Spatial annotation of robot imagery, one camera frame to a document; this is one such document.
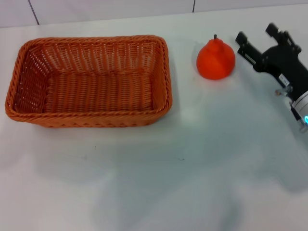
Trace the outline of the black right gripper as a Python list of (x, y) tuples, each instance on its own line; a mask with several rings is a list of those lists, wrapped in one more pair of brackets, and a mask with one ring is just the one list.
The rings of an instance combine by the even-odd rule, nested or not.
[(266, 33), (277, 41), (277, 46), (261, 53), (248, 41), (244, 32), (240, 31), (235, 39), (239, 45), (237, 53), (245, 58), (254, 70), (272, 75), (281, 86), (284, 84), (279, 80), (279, 76), (283, 75), (292, 86), (291, 97), (299, 98), (308, 90), (308, 69), (298, 58), (301, 53), (300, 46), (295, 44), (288, 31), (279, 31), (274, 23), (269, 23)]

